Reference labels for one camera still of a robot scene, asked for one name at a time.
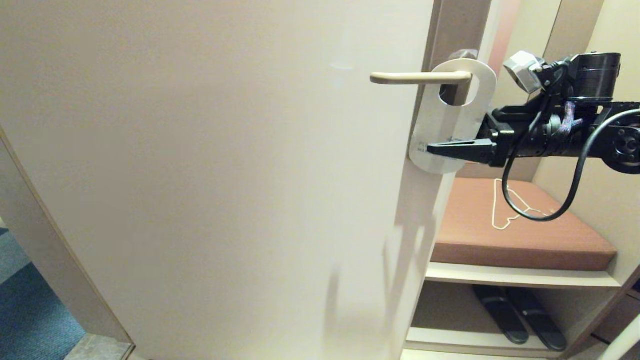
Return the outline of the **blue do-not-disturb door sign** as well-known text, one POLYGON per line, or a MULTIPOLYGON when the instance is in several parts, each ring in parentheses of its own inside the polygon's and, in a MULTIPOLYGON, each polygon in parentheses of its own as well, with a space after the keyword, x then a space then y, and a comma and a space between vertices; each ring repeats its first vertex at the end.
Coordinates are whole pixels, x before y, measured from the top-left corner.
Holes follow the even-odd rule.
POLYGON ((426 85, 411 134, 408 155, 409 159, 426 173, 457 173, 465 166, 465 160, 429 153, 428 145, 475 139, 489 110, 498 78, 487 64, 468 58, 447 61, 439 64, 433 71, 470 73, 478 80, 478 90, 470 102, 464 105, 449 105, 441 99, 439 85, 426 85))

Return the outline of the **beige room door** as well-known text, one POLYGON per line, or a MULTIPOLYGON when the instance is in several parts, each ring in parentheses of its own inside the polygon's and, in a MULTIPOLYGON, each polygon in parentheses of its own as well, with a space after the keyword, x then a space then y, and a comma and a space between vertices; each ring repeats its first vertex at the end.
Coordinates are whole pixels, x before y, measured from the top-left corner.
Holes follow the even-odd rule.
POLYGON ((452 177, 431 28, 492 0, 0 0, 0 129, 152 360, 401 360, 452 177))

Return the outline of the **brown leather seat cushion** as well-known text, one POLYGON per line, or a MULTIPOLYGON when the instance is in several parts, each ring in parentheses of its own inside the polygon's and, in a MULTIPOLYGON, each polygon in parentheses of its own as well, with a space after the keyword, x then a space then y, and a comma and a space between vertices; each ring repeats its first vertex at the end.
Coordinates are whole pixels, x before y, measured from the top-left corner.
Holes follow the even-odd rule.
MULTIPOLYGON (((594 228, 567 212, 548 222, 521 217, 505 231, 492 227, 493 178, 455 178, 431 256, 442 264, 605 271, 617 249, 594 228)), ((516 213, 498 183, 497 222, 516 213)))

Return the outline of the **white bench shelf board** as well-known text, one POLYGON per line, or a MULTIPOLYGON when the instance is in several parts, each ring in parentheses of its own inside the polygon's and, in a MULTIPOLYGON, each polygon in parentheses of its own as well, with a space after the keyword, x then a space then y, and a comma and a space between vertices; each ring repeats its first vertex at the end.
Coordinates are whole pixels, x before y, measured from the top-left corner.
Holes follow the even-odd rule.
POLYGON ((428 265, 425 280, 531 289, 619 289, 622 286, 606 271, 502 268, 440 262, 428 265))

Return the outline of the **dark slipper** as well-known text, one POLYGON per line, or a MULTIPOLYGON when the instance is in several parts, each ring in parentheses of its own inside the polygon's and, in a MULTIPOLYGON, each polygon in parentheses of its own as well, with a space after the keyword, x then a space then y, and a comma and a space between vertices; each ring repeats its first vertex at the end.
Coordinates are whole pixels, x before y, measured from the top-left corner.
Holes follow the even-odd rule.
POLYGON ((522 346, 529 341, 530 333, 500 287, 474 284, 471 289, 499 330, 510 342, 522 346))
POLYGON ((510 303, 547 349, 557 353, 567 350, 566 337, 533 291, 525 287, 507 287, 505 293, 510 303))

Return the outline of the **white low shelf board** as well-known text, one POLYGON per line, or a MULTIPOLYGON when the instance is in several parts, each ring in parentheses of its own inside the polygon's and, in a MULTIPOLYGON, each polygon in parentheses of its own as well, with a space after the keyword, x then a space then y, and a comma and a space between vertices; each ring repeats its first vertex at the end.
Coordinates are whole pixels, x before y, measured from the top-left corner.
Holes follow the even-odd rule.
POLYGON ((557 359, 566 352, 551 350, 532 335, 525 344, 510 342, 503 333, 457 332, 411 327, 404 349, 435 353, 472 354, 515 358, 557 359))

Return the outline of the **white slanted bar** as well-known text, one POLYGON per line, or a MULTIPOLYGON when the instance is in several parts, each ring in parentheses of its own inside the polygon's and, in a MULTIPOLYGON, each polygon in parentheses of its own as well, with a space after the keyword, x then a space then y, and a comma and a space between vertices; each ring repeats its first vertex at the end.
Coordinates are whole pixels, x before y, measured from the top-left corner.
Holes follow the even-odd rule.
POLYGON ((622 360, 636 344, 640 343, 640 314, 618 335, 596 360, 622 360))

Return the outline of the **taupe framed wall mirror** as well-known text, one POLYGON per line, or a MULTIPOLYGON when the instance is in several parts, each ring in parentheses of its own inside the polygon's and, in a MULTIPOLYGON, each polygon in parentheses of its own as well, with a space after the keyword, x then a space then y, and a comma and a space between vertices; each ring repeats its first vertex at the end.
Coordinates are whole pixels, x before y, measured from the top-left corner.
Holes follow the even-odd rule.
POLYGON ((519 51, 555 62, 585 53, 605 0, 494 0, 497 32, 488 59, 498 77, 491 108, 523 105, 531 96, 503 63, 519 51))

